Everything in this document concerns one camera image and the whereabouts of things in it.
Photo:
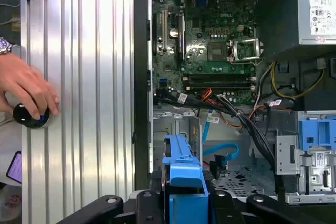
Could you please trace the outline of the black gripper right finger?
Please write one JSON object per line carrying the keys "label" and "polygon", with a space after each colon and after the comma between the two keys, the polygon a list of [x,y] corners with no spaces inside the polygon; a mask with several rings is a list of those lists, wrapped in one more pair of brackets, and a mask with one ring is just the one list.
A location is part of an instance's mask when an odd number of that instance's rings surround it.
{"label": "black gripper right finger", "polygon": [[211,172],[203,171],[209,192],[209,223],[323,223],[269,196],[254,194],[246,202],[233,198],[223,189],[215,189]]}

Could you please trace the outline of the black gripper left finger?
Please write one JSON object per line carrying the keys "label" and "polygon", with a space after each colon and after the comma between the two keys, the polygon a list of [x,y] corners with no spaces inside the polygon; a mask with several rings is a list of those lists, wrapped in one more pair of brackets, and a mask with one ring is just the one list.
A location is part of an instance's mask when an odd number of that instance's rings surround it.
{"label": "black gripper left finger", "polygon": [[105,195],[59,223],[164,223],[161,172],[152,173],[149,189],[132,192],[128,200]]}

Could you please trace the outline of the person's hand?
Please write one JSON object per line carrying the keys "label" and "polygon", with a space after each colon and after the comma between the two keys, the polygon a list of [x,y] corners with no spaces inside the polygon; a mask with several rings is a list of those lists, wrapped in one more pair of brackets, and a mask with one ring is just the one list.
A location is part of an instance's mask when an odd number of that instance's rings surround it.
{"label": "person's hand", "polygon": [[1,55],[1,111],[13,113],[14,108],[5,97],[7,92],[18,99],[35,120],[46,110],[58,114],[59,99],[51,85],[12,53]]}

